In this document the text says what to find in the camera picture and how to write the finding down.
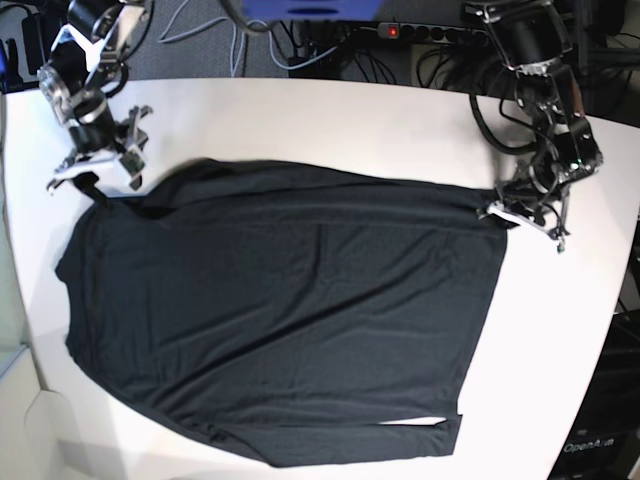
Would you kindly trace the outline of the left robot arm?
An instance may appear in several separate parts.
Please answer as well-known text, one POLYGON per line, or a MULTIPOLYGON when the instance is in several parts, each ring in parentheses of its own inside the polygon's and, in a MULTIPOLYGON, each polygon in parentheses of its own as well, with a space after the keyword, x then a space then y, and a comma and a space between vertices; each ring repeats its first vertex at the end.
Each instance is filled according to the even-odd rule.
POLYGON ((551 1, 469 1, 465 10, 484 25, 497 61, 514 75, 514 100, 529 117, 524 126, 533 135, 523 146, 504 144, 484 120, 476 94, 470 94, 483 137, 505 155, 530 157, 511 179, 497 182, 497 198, 482 213, 532 227, 563 252, 570 188, 603 163, 580 87, 563 61, 572 49, 567 30, 551 1))

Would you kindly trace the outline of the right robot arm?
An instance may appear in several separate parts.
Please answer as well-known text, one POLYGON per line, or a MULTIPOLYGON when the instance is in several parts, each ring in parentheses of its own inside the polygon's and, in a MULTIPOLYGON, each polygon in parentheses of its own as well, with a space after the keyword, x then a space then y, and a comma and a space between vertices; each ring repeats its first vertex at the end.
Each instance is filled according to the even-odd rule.
POLYGON ((143 183, 148 135, 141 120, 149 106, 135 106, 122 121, 114 119, 109 100, 129 80, 128 61, 145 40, 155 12, 153 1, 72 1, 50 57, 38 70, 39 88, 68 133, 72 148, 47 184, 54 193, 70 182, 86 197, 109 205, 97 187, 99 174, 113 170, 136 191, 143 183))

